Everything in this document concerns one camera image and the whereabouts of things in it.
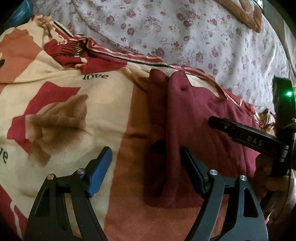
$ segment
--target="white bedsheet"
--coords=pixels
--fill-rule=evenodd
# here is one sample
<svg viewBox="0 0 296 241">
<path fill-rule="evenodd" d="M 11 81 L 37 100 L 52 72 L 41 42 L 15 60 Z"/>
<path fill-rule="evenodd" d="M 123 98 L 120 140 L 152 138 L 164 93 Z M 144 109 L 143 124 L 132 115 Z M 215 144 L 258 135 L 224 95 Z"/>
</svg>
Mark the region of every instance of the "white bedsheet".
<svg viewBox="0 0 296 241">
<path fill-rule="evenodd" d="M 289 76 L 283 46 L 266 18 L 258 34 L 213 0 L 32 2 L 35 14 L 51 15 L 73 34 L 110 49 L 203 69 L 257 111 L 274 110 L 272 78 Z"/>
</svg>

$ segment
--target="blue gripper pad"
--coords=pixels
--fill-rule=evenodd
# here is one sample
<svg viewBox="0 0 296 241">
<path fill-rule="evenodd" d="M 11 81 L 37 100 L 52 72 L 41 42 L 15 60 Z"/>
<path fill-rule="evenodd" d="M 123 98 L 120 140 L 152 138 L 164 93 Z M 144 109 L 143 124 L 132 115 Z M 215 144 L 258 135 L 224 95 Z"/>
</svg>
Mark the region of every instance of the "blue gripper pad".
<svg viewBox="0 0 296 241">
<path fill-rule="evenodd" d="M 112 161 L 112 150 L 110 147 L 104 147 L 101 151 L 100 155 L 95 160 L 101 159 L 98 161 L 96 167 L 94 167 L 94 171 L 92 172 L 90 178 L 89 178 L 89 188 L 87 190 L 88 195 L 90 197 L 93 197 L 95 193 L 97 193 L 100 190 L 100 187 L 102 185 L 102 182 L 104 180 L 104 177 L 107 173 L 107 170 L 110 166 L 110 163 Z"/>
</svg>

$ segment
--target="metal screw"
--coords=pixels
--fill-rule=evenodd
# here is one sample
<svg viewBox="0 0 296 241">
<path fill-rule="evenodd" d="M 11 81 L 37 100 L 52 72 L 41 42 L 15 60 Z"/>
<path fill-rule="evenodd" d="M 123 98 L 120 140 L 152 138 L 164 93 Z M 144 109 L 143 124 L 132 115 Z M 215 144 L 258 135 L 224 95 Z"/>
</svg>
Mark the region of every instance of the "metal screw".
<svg viewBox="0 0 296 241">
<path fill-rule="evenodd" d="M 53 174 L 49 174 L 48 176 L 47 176 L 47 179 L 48 180 L 52 180 L 54 178 L 54 175 Z"/>
<path fill-rule="evenodd" d="M 239 178 L 242 180 L 242 181 L 246 181 L 247 180 L 247 177 L 245 175 L 240 175 Z"/>
<path fill-rule="evenodd" d="M 82 175 L 83 173 L 85 173 L 85 170 L 83 168 L 79 168 L 77 170 L 77 174 Z"/>
<path fill-rule="evenodd" d="M 218 174 L 218 172 L 216 170 L 214 170 L 214 169 L 211 169 L 210 170 L 210 174 L 213 175 L 213 176 L 215 176 L 215 175 Z"/>
</svg>

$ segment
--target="black metal bracket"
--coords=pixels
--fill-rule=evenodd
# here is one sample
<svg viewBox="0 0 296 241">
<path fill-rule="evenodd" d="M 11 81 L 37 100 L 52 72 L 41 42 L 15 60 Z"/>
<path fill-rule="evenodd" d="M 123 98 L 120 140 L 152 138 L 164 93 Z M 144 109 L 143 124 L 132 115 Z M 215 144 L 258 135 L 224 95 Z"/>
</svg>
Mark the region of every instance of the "black metal bracket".
<svg viewBox="0 0 296 241">
<path fill-rule="evenodd" d="M 56 177 L 49 174 L 31 209 L 24 241 L 107 241 L 89 197 L 99 191 L 111 160 L 111 149 L 104 147 L 86 168 L 79 168 L 70 176 Z M 82 238 L 72 233 L 65 193 L 71 194 Z"/>
<path fill-rule="evenodd" d="M 49 174 L 31 209 L 24 241 L 108 241 L 89 198 L 99 191 L 111 160 L 111 149 L 104 147 L 85 169 L 65 177 Z M 189 149 L 181 149 L 181 160 L 195 191 L 205 199 L 186 241 L 268 240 L 262 211 L 245 176 L 222 177 L 197 160 Z M 71 194 L 82 238 L 72 233 L 65 193 Z M 229 194 L 229 205 L 223 231 L 211 238 L 224 194 Z"/>
<path fill-rule="evenodd" d="M 244 175 L 223 177 L 188 148 L 181 149 L 181 161 L 196 193 L 205 199 L 186 241 L 268 241 L 263 213 Z M 229 200 L 223 229 L 211 238 L 224 194 L 229 194 Z"/>
</svg>

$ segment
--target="maroon cloth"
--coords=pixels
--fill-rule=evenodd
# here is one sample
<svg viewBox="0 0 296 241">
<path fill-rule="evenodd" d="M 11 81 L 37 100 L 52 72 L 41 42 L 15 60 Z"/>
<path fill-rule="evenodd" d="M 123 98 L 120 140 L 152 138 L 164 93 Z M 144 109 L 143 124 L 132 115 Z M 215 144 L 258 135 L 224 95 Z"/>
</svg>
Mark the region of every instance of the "maroon cloth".
<svg viewBox="0 0 296 241">
<path fill-rule="evenodd" d="M 181 165 L 181 147 L 190 148 L 197 159 L 223 176 L 246 175 L 251 181 L 258 152 L 233 142 L 207 123 L 209 117 L 217 116 L 259 128 L 251 112 L 206 88 L 192 86 L 183 71 L 169 78 L 157 69 L 150 71 L 148 105 L 152 123 L 144 164 L 144 199 L 148 205 L 201 206 L 203 199 L 194 192 Z"/>
</svg>

